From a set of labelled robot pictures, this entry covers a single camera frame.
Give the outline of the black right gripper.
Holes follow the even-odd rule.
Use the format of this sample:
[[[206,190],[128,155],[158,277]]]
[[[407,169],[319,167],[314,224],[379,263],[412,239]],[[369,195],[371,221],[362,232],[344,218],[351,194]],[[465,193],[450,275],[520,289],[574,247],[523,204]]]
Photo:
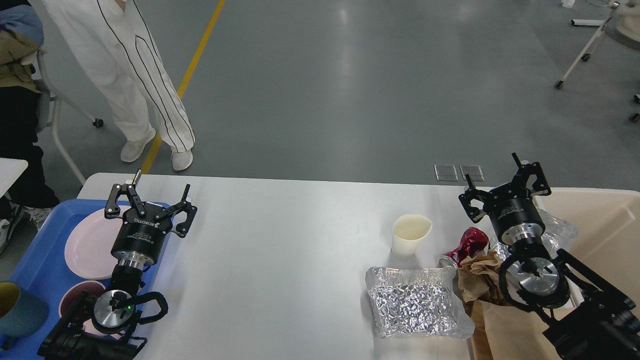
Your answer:
[[[471,174],[467,173],[464,174],[467,189],[458,196],[466,216],[474,224],[489,215],[498,241],[507,246],[544,234],[546,226],[533,197],[553,193],[539,162],[523,163],[516,152],[511,155],[518,169],[510,181],[510,188],[478,189]]]

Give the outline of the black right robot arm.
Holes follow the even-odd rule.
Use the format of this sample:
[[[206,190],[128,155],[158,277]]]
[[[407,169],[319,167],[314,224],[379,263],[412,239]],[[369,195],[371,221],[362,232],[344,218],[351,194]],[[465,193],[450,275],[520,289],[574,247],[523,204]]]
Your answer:
[[[515,308],[535,313],[542,333],[563,360],[637,360],[640,357],[636,304],[565,249],[553,257],[543,243],[546,225],[534,204],[551,188],[539,162],[523,163],[510,182],[489,191],[465,174],[459,201],[478,223],[488,216],[509,255],[498,271],[499,291]]]

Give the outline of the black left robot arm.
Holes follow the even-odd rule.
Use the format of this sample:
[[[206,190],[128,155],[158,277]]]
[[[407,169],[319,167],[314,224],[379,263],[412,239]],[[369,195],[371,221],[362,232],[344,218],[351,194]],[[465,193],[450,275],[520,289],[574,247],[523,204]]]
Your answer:
[[[160,321],[169,312],[166,298],[157,291],[143,292],[143,277],[162,255],[170,233],[184,238],[198,211],[185,185],[178,203],[165,207],[144,202],[138,192],[142,171],[132,182],[114,184],[103,210],[122,224],[110,249],[117,263],[109,285],[98,296],[82,291],[39,346],[46,360],[132,360],[147,344],[135,337],[139,325]]]

